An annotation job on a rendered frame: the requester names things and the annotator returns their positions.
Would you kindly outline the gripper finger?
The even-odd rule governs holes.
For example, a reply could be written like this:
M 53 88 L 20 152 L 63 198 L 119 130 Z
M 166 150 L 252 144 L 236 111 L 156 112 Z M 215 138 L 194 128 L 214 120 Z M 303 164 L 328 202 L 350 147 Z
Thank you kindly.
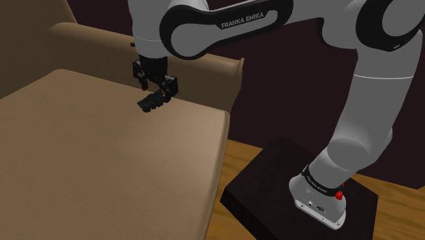
M 132 65 L 133 65 L 133 77 L 136 78 L 138 82 L 141 84 L 142 90 L 146 91 L 148 89 L 147 77 L 142 71 L 140 60 L 134 61 Z
M 170 99 L 178 93 L 178 81 L 177 77 L 173 76 L 162 76 L 159 78 L 158 86 L 160 88 L 160 98 Z

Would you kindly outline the tan sofa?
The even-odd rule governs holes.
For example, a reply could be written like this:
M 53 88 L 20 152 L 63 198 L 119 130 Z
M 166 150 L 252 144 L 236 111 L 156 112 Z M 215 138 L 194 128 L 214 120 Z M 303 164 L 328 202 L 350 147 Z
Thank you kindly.
M 0 0 L 0 240 L 205 240 L 242 60 L 170 58 L 144 113 L 128 35 Z

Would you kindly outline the dark robot stand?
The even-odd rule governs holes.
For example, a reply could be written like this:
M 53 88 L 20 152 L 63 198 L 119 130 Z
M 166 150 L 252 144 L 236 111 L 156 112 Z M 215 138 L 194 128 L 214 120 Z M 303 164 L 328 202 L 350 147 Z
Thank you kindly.
M 373 240 L 378 195 L 353 179 L 345 182 L 347 217 L 338 230 L 297 208 L 289 180 L 314 157 L 277 136 L 225 187 L 221 203 L 256 240 Z

